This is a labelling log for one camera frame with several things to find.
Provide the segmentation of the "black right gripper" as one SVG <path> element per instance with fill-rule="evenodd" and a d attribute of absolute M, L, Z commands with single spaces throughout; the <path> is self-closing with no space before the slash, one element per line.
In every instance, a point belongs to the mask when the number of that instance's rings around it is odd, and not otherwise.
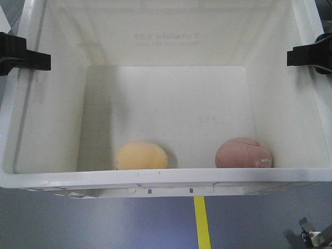
<path fill-rule="evenodd" d="M 331 33 L 317 37 L 314 44 L 294 47 L 287 52 L 287 66 L 312 65 L 322 75 L 331 75 Z"/>

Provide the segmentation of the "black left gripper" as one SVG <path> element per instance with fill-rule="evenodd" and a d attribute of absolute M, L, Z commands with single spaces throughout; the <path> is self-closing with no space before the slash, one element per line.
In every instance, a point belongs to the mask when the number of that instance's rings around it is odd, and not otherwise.
<path fill-rule="evenodd" d="M 1 76 L 13 68 L 50 71 L 51 55 L 28 50 L 26 38 L 1 32 Z"/>

